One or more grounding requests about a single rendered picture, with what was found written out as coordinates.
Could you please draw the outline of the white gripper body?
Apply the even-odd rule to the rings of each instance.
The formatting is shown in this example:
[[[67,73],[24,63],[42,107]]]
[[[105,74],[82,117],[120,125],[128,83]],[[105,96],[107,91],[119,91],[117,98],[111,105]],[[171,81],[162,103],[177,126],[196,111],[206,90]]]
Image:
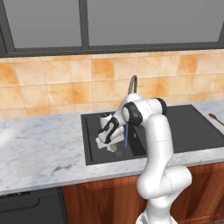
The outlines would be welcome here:
[[[110,145],[113,145],[113,144],[116,144],[116,143],[119,143],[121,141],[124,140],[124,135],[123,135],[123,132],[124,132],[124,127],[120,127],[118,128],[115,133],[110,137],[110,142],[109,143],[103,143],[99,137],[97,137],[95,139],[96,143],[97,143],[97,147],[99,149],[101,148],[104,148],[104,147],[109,147]]]

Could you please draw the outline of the black dishwasher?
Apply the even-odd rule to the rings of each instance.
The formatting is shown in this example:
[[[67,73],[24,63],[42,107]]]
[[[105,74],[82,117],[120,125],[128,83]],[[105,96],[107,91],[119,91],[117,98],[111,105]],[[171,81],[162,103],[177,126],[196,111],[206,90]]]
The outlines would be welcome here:
[[[33,208],[0,213],[0,224],[68,224],[65,203],[60,187],[0,196],[0,201],[39,198]]]

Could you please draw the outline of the dark framed window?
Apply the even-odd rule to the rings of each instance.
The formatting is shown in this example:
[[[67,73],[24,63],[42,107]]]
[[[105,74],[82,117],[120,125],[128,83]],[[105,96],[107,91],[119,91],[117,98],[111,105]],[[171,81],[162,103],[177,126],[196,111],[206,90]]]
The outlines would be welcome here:
[[[224,48],[224,0],[0,0],[0,58]]]

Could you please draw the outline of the black sink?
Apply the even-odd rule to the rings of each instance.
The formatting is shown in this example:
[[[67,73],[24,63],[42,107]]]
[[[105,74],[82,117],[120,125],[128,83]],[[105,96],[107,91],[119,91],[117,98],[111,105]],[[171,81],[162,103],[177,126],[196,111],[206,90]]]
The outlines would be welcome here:
[[[171,106],[166,117],[171,127],[174,153],[224,147],[224,134],[215,128],[192,104]],[[128,146],[116,144],[116,151],[99,149],[95,139],[101,128],[101,113],[81,115],[86,165],[98,165],[146,158],[146,138],[142,126],[128,128]]]

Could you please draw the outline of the brown wooden spoon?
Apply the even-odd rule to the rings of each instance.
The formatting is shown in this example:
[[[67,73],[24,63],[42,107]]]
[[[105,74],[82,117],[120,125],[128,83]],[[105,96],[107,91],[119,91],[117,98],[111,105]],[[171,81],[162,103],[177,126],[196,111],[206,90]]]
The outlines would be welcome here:
[[[208,114],[211,118],[213,118],[214,120],[216,120],[218,123],[220,123],[221,125],[224,126],[224,123],[222,121],[220,121],[216,115],[212,114],[212,113],[209,113]]]

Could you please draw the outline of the blue water stream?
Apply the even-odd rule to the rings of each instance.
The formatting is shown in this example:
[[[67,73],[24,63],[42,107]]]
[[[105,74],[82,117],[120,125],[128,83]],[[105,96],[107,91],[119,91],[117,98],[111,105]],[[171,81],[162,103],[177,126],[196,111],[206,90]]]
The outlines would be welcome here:
[[[129,125],[126,124],[124,129],[124,147],[125,148],[128,147],[128,136],[129,136]]]

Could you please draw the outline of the brown wooden cupboard door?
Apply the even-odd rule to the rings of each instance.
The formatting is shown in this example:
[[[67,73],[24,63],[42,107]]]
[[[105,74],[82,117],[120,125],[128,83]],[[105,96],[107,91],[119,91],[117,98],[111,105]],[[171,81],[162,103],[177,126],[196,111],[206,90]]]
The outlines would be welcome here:
[[[146,200],[137,175],[62,187],[68,224],[136,224]]]
[[[192,184],[173,202],[178,224],[206,224],[224,220],[224,162],[189,167]]]

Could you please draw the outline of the grey curved faucet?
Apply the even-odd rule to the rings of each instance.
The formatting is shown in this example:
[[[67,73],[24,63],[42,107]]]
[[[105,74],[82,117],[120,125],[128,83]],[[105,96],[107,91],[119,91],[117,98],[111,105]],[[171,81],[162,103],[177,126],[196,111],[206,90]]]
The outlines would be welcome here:
[[[137,77],[133,75],[129,82],[128,94],[137,92]]]

